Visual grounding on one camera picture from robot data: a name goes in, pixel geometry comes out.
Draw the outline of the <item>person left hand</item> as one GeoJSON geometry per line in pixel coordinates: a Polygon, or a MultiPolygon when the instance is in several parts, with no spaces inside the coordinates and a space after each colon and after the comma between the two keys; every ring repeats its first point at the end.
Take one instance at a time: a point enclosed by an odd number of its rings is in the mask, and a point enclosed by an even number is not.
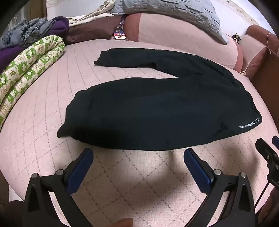
{"type": "Polygon", "coordinates": [[[123,218],[113,223],[111,227],[133,227],[133,219],[132,218],[123,218]]]}

